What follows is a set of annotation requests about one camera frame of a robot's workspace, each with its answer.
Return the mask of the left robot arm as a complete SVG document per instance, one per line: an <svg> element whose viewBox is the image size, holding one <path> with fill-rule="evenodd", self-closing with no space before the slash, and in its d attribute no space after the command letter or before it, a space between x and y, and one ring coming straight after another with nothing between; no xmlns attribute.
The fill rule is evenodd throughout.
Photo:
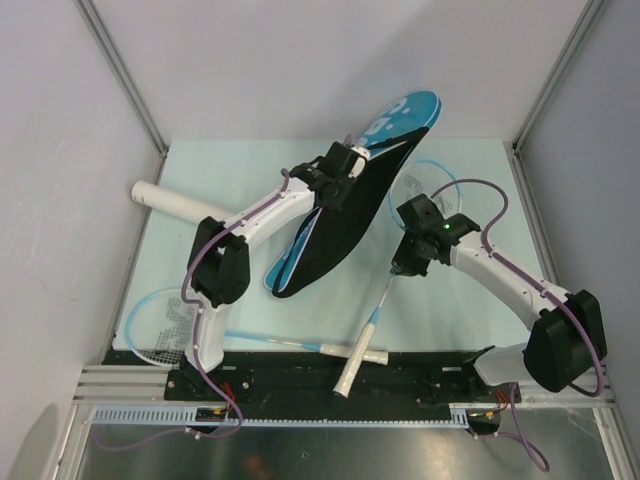
<svg viewBox="0 0 640 480"><path fill-rule="evenodd" d="M251 283L250 254L293 219L317 209L342 206L371 158L369 150L335 142L311 162L282 169L282 184L264 199L227 221L200 222L181 285L181 300L195 308L190 345L194 367L186 387L197 398L214 397L221 376L228 309Z"/></svg>

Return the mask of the white cardboard shuttlecock tube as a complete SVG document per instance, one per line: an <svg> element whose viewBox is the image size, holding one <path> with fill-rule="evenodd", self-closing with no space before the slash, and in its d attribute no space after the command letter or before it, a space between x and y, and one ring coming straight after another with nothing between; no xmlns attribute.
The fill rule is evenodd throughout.
<svg viewBox="0 0 640 480"><path fill-rule="evenodd" d="M131 189L134 202L152 210L197 225L207 217L222 221L233 217L233 214L216 206L192 199L180 193L157 185L138 181Z"/></svg>

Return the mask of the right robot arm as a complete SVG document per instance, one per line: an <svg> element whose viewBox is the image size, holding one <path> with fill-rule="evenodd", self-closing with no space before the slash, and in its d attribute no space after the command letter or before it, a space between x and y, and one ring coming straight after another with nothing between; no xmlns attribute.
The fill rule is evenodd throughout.
<svg viewBox="0 0 640 480"><path fill-rule="evenodd" d="M484 401L497 385L533 380L550 392L573 385L606 354L602 316L588 291L572 294L536 279L498 252L487 233L467 216L443 216L420 194L397 209L404 235L392 260L393 273L424 276L431 262L453 267L506 305L530 333L527 342L488 347L461 376L463 393Z"/></svg>

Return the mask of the blue sport racket bag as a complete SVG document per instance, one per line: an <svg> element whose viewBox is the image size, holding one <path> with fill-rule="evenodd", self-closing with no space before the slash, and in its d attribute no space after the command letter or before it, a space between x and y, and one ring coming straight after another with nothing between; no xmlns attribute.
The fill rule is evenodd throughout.
<svg viewBox="0 0 640 480"><path fill-rule="evenodd" d="M417 90L392 102L356 136L371 153L364 172L339 210L315 209L264 277L275 298L289 298L341 263L362 240L393 180L442 111L432 90Z"/></svg>

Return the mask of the blue racket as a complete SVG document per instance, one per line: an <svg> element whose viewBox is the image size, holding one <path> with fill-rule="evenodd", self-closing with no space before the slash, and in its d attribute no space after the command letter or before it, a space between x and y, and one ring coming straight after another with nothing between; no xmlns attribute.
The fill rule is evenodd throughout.
<svg viewBox="0 0 640 480"><path fill-rule="evenodd" d="M405 166L397 174L390 187L387 196L387 203L391 213L391 218L395 224L405 233L409 227L398 209L415 197L425 194L435 203L436 210L441 214L459 213L461 211L462 194L459 187L454 189L453 194L443 195L433 194L445 184L456 180L456 175L444 164L430 159L417 160ZM389 279L385 285L380 300L367 323L362 328L355 346L350 352L342 373L336 382L333 391L347 398L355 381L356 375L364 361L365 354L374 336L375 329L379 323L382 307L390 286L398 276L389 274Z"/></svg>
<svg viewBox="0 0 640 480"><path fill-rule="evenodd" d="M178 288L150 293L130 310L124 323L126 347L144 362L155 366L176 366L191 344L196 307L185 303ZM348 358L347 346L291 341L262 334L236 330L225 332L227 338L297 347L326 356Z"/></svg>

